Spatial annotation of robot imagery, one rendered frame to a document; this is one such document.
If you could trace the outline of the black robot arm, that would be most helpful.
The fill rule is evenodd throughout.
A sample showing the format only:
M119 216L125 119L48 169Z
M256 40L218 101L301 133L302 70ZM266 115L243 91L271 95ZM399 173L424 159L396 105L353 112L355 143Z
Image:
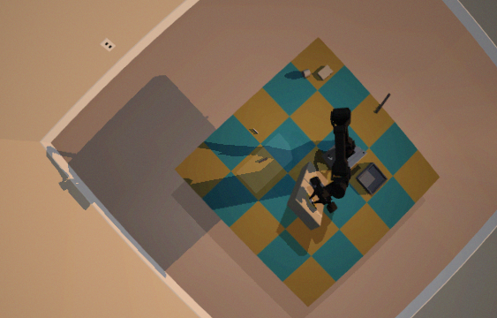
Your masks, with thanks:
M341 199L345 195L351 175L351 169L348 167L348 161L346 159L356 153L356 151L353 150L356 147L356 143L349 137L348 132L348 126L351 123L349 108L333 109L333 111L331 111L330 121L331 125L334 127L333 132L335 135L335 161L331 168L330 178L330 181L333 181L333 186L331 193L328 191L327 185L316 192L320 201L324 201L325 203L332 200L332 195L337 199Z

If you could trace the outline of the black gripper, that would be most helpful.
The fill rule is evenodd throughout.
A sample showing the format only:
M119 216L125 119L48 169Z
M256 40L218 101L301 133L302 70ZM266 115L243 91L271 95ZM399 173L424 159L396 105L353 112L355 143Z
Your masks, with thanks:
M309 199L311 199L313 196L316 195L316 192L319 191L322 187L320 185L321 181L320 181L320 179L318 177L311 178L311 179L309 179L309 181L311 182L311 184L313 186L316 186L315 188L313 188L313 190L314 190L313 194L309 197ZM330 193L331 193L332 186L333 186L332 183L328 184L328 191ZM322 203L322 205L327 204L324 201L320 201L320 200L312 202L312 204L314 204L314 203ZM328 212L330 214L334 213L337 210L337 206L336 206L336 204L335 204L334 201L333 202L331 202L331 201L328 202L327 210L328 210Z

